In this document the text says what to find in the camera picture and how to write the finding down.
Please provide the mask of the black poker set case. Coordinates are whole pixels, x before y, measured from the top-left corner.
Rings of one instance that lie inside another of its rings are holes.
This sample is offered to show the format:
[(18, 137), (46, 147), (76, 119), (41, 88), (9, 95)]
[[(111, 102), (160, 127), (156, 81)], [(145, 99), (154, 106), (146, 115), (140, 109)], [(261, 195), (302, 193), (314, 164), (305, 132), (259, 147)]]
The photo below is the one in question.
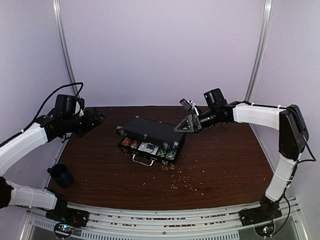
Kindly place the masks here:
[[(185, 143), (186, 134), (175, 132), (174, 126), (161, 121), (155, 121), (142, 117), (135, 117), (122, 126), (116, 128), (116, 133), (122, 137), (118, 144), (118, 148), (125, 153), (132, 155), (132, 161), (146, 167), (153, 166), (154, 163), (160, 163), (164, 166), (175, 167), (179, 155)], [(130, 138), (145, 143), (151, 143), (159, 146), (159, 149), (167, 151), (176, 151), (174, 160), (167, 160), (166, 157), (159, 157), (156, 154), (150, 154), (140, 151), (130, 146), (121, 145), (125, 138)]]

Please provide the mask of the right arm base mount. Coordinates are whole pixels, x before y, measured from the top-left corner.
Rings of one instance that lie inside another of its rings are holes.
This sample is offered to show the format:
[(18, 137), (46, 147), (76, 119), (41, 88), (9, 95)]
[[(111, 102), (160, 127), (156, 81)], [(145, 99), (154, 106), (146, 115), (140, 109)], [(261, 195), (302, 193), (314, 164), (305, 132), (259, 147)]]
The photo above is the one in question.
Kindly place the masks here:
[(280, 210), (280, 200), (272, 201), (265, 195), (261, 197), (259, 206), (254, 208), (244, 208), (238, 212), (242, 226), (255, 225), (275, 218), (280, 218), (282, 212)]

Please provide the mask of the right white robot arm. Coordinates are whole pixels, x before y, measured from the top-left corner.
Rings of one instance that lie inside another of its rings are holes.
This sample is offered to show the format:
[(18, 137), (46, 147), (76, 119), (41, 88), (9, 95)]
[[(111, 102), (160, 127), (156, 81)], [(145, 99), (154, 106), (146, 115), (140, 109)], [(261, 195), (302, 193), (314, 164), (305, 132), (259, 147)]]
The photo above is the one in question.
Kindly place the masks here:
[(209, 111), (201, 112), (190, 101), (182, 99), (180, 103), (189, 111), (189, 115), (174, 127), (177, 133), (195, 134), (217, 124), (234, 123), (258, 126), (277, 134), (278, 160), (256, 210), (259, 220), (268, 220), (278, 209), (279, 201), (294, 180), (298, 165), (303, 163), (302, 153), (310, 149), (309, 132), (300, 108), (295, 104), (271, 106), (216, 100), (211, 103)]

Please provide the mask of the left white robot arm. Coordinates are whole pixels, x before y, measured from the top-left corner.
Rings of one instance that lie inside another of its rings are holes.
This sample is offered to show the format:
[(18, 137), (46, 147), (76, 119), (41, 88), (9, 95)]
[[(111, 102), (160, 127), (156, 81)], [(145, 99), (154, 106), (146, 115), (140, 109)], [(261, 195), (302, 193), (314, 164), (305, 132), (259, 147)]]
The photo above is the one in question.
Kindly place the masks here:
[(101, 125), (105, 116), (97, 109), (85, 109), (84, 112), (73, 114), (66, 119), (54, 119), (42, 115), (27, 130), (20, 131), (18, 136), (0, 147), (0, 207), (28, 206), (51, 210), (61, 222), (72, 218), (72, 211), (55, 193), (29, 186), (16, 184), (6, 180), (4, 174), (24, 156), (43, 146), (55, 138), (66, 134), (75, 134), (79, 138)]

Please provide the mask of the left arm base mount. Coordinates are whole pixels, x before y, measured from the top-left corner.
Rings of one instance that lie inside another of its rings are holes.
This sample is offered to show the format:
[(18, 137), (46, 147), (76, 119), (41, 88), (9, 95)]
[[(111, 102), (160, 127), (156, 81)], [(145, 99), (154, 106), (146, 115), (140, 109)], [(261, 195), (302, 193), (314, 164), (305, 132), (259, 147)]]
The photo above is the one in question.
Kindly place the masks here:
[(76, 228), (86, 227), (89, 220), (90, 213), (85, 210), (79, 210), (68, 207), (68, 200), (62, 194), (55, 190), (49, 192), (54, 194), (57, 198), (54, 209), (44, 210), (46, 212), (45, 217), (54, 221), (59, 221)]

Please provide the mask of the white playing card box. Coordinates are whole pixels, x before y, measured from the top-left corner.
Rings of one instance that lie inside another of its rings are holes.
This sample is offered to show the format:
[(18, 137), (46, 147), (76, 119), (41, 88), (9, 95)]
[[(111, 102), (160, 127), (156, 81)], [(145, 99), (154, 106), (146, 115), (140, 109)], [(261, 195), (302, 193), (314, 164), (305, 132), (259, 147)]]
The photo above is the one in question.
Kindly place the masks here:
[(141, 145), (138, 147), (139, 151), (146, 152), (152, 155), (155, 155), (159, 149), (158, 145), (142, 142)]

